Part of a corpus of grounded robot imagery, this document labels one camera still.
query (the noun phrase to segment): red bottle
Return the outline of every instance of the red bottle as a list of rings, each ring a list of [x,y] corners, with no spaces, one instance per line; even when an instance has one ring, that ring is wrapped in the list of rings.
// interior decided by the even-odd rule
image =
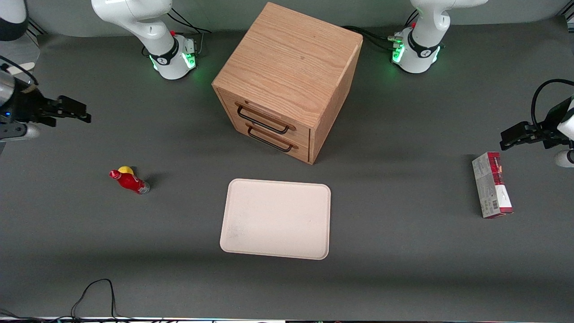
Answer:
[[[121,173],[117,170],[112,170],[110,177],[117,180],[123,188],[132,190],[139,195],[144,195],[149,192],[149,184],[130,173]]]

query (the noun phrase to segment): green indicator light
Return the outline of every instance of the green indicator light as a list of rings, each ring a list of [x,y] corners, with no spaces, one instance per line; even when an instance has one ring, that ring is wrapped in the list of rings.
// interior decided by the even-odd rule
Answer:
[[[156,62],[154,62],[154,61],[153,61],[153,58],[152,58],[152,56],[151,56],[151,55],[149,56],[149,59],[152,61],[152,64],[153,64],[153,69],[157,71]]]
[[[432,62],[433,62],[433,63],[436,62],[436,59],[437,59],[438,56],[439,56],[439,52],[440,52],[440,46],[436,49],[435,58],[432,59]]]
[[[405,52],[405,46],[401,44],[401,46],[395,49],[396,53],[393,54],[393,61],[398,63],[401,61],[402,54]]]
[[[187,64],[188,68],[191,69],[195,67],[195,55],[181,53],[181,57],[183,57],[183,59],[185,60],[185,63]]]

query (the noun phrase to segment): black metal handle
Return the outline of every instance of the black metal handle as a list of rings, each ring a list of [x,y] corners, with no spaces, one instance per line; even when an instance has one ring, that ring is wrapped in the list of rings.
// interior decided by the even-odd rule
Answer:
[[[253,122],[253,123],[256,124],[256,125],[262,126],[263,128],[265,128],[265,129],[267,129],[267,130],[273,131],[274,133],[285,134],[285,133],[287,132],[287,130],[289,130],[289,126],[285,126],[285,129],[283,129],[283,130],[275,129],[275,128],[272,127],[272,126],[268,126],[268,125],[266,125],[266,124],[264,124],[264,123],[262,123],[262,122],[260,122],[260,121],[257,121],[257,120],[255,120],[255,119],[253,119],[253,118],[251,118],[251,117],[248,117],[248,116],[242,114],[242,113],[241,113],[241,110],[243,110],[243,106],[240,105],[240,106],[237,108],[237,114],[239,114],[240,117],[242,117],[242,118],[245,119],[245,120],[249,120],[249,121]]]
[[[263,138],[257,137],[256,135],[254,135],[254,134],[251,133],[251,130],[253,130],[253,127],[249,127],[249,129],[247,130],[247,134],[248,134],[251,138],[253,138],[253,139],[257,140],[257,141],[260,141],[260,142],[262,142],[262,143],[264,143],[264,144],[266,144],[266,145],[269,145],[269,146],[271,146],[271,147],[273,147],[273,148],[275,148],[275,149],[277,149],[277,150],[279,150],[279,151],[290,152],[290,151],[291,151],[291,148],[293,148],[293,145],[289,145],[289,147],[287,147],[287,148],[281,148],[281,147],[279,147],[279,146],[277,146],[277,145],[275,145],[275,144],[272,144],[272,143],[268,142],[267,140],[265,140],[265,139],[263,139]]]

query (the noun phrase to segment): wooden cabinet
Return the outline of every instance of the wooden cabinet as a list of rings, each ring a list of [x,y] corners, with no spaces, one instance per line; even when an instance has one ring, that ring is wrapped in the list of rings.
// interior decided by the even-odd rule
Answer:
[[[237,131],[313,164],[362,43],[357,33],[269,2],[212,86]]]

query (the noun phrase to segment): cardboard box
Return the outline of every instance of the cardboard box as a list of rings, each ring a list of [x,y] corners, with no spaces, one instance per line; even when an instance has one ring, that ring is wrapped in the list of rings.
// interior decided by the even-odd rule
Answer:
[[[487,152],[472,161],[483,218],[497,218],[513,212],[502,180],[500,160],[499,152]]]

